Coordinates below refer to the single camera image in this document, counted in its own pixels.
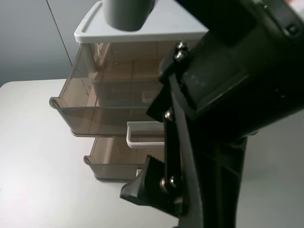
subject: bolt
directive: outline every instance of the bolt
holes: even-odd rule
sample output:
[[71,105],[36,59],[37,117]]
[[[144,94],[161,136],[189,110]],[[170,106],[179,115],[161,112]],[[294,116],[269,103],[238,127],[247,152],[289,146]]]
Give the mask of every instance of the bolt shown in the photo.
[[164,177],[161,179],[160,186],[161,186],[161,190],[162,190],[164,193],[166,193],[166,194],[169,193],[168,190],[167,190],[167,188],[166,188],[166,181],[165,181],[165,178],[164,178]]
[[165,118],[169,121],[173,121],[173,111],[172,111],[172,109],[169,109],[168,111],[166,111]]
[[187,50],[188,49],[188,44],[184,41],[181,41],[180,43],[176,44],[176,48],[178,50]]
[[290,36],[294,36],[294,35],[296,35],[300,31],[300,29],[296,25],[294,25],[294,24],[288,26],[286,28],[286,30],[288,32],[288,35],[290,35]]
[[177,61],[177,62],[181,62],[183,61],[185,58],[186,58],[186,51],[183,51],[183,50],[180,50],[178,51],[178,53],[174,56],[174,59]]
[[178,188],[181,187],[181,182],[180,181],[181,180],[178,176],[170,177],[170,185],[175,189],[178,189]]

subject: white table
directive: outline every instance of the white table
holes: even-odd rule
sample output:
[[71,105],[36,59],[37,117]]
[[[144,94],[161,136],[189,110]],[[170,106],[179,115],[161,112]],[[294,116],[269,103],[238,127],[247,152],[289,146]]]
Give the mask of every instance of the white table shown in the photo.
[[[172,228],[177,219],[119,198],[123,184],[97,181],[83,162],[93,138],[72,136],[48,100],[64,80],[0,88],[0,228]],[[304,113],[249,140],[239,228],[301,228]]]

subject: white plastic lid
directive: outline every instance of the white plastic lid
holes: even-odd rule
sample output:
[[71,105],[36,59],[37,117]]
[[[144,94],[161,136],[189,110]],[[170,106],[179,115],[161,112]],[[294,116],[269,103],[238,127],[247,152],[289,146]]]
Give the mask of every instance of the white plastic lid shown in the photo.
[[199,39],[207,31],[174,0],[158,0],[139,31],[120,31],[106,24],[102,1],[99,1],[84,17],[74,35],[78,43],[114,43]]

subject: black mechanical arm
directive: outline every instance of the black mechanical arm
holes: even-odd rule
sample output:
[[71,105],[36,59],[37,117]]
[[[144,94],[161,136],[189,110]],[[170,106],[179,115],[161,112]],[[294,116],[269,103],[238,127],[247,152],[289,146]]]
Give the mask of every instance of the black mechanical arm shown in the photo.
[[282,0],[180,0],[209,28],[162,62],[147,114],[164,122],[165,160],[148,157],[121,198],[234,228],[247,136],[304,107],[304,23]]

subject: drawer handle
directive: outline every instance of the drawer handle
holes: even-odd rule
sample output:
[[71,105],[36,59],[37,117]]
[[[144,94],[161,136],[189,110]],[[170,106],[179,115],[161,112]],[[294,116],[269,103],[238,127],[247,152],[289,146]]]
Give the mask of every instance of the drawer handle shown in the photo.
[[163,131],[163,123],[157,121],[134,121],[127,122],[127,144],[130,148],[163,148],[164,142],[132,142],[132,131]]

